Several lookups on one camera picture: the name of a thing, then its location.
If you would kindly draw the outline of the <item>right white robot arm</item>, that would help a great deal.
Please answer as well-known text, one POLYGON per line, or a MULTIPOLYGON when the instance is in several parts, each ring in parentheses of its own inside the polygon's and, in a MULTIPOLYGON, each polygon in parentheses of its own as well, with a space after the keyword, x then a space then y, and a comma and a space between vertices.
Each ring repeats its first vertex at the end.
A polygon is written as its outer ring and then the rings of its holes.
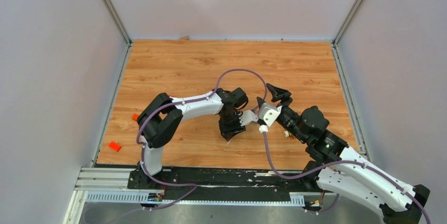
POLYGON ((278 123, 286 137, 292 137, 306 145, 305 151, 312 158, 305 170, 294 176, 279 173, 278 176, 301 179, 304 189, 320 188, 348 198, 377 214, 384 223, 419 223, 431 219, 425 210, 430 190, 421 185, 411 185, 399 180, 368 161, 353 147, 328 130, 329 121, 317 106, 302 113, 290 108, 291 93, 269 83, 271 103, 258 98, 259 131, 263 134, 266 152, 269 152, 267 132, 278 123))

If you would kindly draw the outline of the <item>colourful toy block car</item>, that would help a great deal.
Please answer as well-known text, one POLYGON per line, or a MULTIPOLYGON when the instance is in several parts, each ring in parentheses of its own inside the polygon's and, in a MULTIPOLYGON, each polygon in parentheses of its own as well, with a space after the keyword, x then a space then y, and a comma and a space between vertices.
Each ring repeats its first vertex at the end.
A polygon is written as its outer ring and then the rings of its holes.
POLYGON ((284 136, 285 138, 289 138, 289 139, 296 139, 296 137, 295 137, 293 134, 291 134, 288 130, 285 130, 285 131, 283 132, 283 136, 284 136))

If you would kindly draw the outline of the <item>orange block near edge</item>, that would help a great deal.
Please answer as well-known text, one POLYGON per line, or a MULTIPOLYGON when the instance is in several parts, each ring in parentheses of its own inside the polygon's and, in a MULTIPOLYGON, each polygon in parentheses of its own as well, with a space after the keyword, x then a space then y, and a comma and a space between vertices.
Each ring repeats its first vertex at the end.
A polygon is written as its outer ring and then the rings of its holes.
POLYGON ((112 149, 113 151, 115 151, 115 152, 119 152, 119 151, 121 150, 121 148, 122 148, 121 145, 119 145, 118 143, 113 142, 113 141, 111 141, 111 142, 108 144, 108 147, 109 147, 110 149, 112 149))

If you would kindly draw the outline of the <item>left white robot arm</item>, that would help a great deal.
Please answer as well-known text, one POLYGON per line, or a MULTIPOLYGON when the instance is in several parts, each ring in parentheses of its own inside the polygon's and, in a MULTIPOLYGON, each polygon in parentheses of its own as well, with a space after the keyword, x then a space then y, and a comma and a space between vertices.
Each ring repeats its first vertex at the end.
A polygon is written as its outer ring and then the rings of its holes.
POLYGON ((248 104, 246 93, 237 88, 221 88, 202 95, 175 98, 161 93, 137 117, 139 127, 137 143, 142 146, 140 167, 141 182, 149 189, 161 183, 163 148, 173 138, 181 122, 205 115, 218 115, 221 136, 230 141, 245 132, 241 111, 248 104))

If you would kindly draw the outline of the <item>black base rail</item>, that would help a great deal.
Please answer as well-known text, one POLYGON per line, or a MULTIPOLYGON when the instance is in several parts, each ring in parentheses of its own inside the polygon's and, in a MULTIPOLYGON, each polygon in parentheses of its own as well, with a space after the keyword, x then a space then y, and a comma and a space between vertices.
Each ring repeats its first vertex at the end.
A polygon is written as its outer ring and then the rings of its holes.
POLYGON ((130 172, 129 189, 161 189, 164 199, 174 200, 191 192, 186 200, 290 201, 290 193, 320 197, 322 189, 307 178, 286 180, 268 170, 163 167, 149 178, 140 167, 130 172))

